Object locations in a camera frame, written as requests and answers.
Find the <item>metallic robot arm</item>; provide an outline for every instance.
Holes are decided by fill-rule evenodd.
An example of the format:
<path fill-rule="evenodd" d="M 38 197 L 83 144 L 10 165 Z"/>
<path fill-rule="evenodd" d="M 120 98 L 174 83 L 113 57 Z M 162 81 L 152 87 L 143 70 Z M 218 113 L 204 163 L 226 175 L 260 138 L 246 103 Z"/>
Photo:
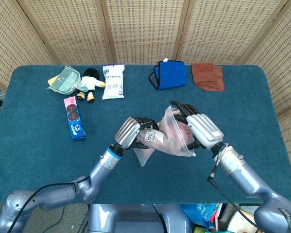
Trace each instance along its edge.
<path fill-rule="evenodd" d="M 138 144 L 135 138 L 140 130 L 148 127 L 158 129 L 157 124 L 151 119 L 127 118 L 115 135 L 116 143 L 111 144 L 105 153 L 100 156 L 100 160 L 90 172 L 89 179 L 83 180 L 85 177 L 79 177 L 71 185 L 37 193 L 25 206 L 12 232 L 22 232 L 33 210 L 38 206 L 43 210 L 51 210 L 69 205 L 74 201 L 76 194 L 79 194 L 85 203 L 92 202 L 107 175 L 122 158 L 122 152 L 130 147 L 144 147 L 143 144 Z M 34 192 L 32 190 L 21 190 L 8 196 L 0 214 L 0 233 L 8 232 L 20 209 Z"/>
<path fill-rule="evenodd" d="M 186 123 L 195 136 L 190 149 L 203 147 L 213 152 L 217 162 L 219 151 L 225 147 L 223 133 L 206 115 L 200 114 L 193 106 L 172 101 L 182 115 L 175 118 Z M 263 200 L 255 211 L 256 224 L 267 233 L 291 232 L 291 202 L 274 192 L 245 162 L 232 146 L 228 146 L 220 158 L 220 166 L 247 197 Z"/>

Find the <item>plush toy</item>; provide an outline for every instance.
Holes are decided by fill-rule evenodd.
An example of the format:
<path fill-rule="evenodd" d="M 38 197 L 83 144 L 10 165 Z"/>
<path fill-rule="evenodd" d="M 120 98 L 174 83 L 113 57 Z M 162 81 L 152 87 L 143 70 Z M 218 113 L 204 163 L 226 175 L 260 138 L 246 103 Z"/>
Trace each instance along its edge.
<path fill-rule="evenodd" d="M 88 88 L 88 91 L 86 93 L 79 92 L 77 94 L 77 99 L 84 100 L 85 95 L 87 94 L 87 101 L 93 102 L 95 100 L 93 93 L 95 91 L 95 87 L 105 87 L 105 83 L 102 81 L 99 81 L 99 72 L 94 68 L 88 68 L 83 73 L 81 84 L 86 86 Z"/>

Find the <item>brown towel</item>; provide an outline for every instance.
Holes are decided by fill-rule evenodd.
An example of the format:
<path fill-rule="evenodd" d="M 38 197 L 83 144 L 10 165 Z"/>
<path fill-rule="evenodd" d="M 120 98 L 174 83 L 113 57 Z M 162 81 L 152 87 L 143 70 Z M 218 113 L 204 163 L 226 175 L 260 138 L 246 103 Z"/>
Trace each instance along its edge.
<path fill-rule="evenodd" d="M 192 64 L 194 84 L 205 91 L 224 91 L 222 67 L 212 63 Z"/>

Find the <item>robot finger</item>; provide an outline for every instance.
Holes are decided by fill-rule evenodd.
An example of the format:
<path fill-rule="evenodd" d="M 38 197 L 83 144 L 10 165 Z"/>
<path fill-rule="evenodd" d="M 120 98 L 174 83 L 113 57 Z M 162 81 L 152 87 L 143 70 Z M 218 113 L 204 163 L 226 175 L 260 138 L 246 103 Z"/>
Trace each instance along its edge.
<path fill-rule="evenodd" d="M 159 130 L 157 123 L 153 119 L 148 119 L 146 117 L 135 117 L 135 120 L 139 123 L 141 130 L 151 127 L 155 130 Z"/>
<path fill-rule="evenodd" d="M 197 149 L 199 147 L 205 148 L 196 138 L 192 143 L 187 144 L 188 150 Z"/>
<path fill-rule="evenodd" d="M 192 115 L 192 113 L 180 102 L 170 101 L 170 103 L 172 105 L 176 106 L 180 110 L 180 112 L 183 116 L 188 117 L 188 116 Z"/>
<path fill-rule="evenodd" d="M 193 105 L 186 104 L 186 106 L 193 111 L 193 114 L 200 114 L 200 112 Z"/>
<path fill-rule="evenodd" d="M 188 122 L 186 121 L 186 117 L 180 114 L 175 114 L 174 118 L 184 124 L 187 124 Z"/>
<path fill-rule="evenodd" d="M 139 149 L 148 149 L 148 146 L 145 146 L 143 143 L 137 142 L 136 140 L 133 141 L 130 148 L 139 148 Z"/>

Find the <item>blue tablecloth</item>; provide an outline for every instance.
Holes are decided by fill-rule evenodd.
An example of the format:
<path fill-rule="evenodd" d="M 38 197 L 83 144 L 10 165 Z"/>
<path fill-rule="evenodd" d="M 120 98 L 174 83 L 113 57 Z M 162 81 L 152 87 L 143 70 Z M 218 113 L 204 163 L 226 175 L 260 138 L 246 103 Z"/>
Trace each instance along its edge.
<path fill-rule="evenodd" d="M 88 66 L 74 66 L 81 74 Z M 101 66 L 97 68 L 103 76 Z M 266 77 L 257 66 L 223 66 L 224 92 L 205 92 L 188 84 L 155 90 L 148 81 L 154 66 L 126 66 L 125 98 L 102 100 L 96 88 L 93 104 L 78 102 L 87 138 L 71 139 L 63 99 L 46 90 L 47 80 L 63 66 L 21 66 L 12 75 L 0 114 L 0 202 L 19 189 L 70 182 L 87 176 L 127 117 L 160 121 L 170 100 L 193 104 L 208 115 L 251 167 L 279 194 L 291 199 L 291 166 L 278 126 Z M 207 181 L 212 153 L 196 157 L 155 151 L 141 167 L 133 150 L 102 185 L 96 203 L 227 202 Z M 246 198 L 219 169 L 216 182 L 235 202 Z"/>

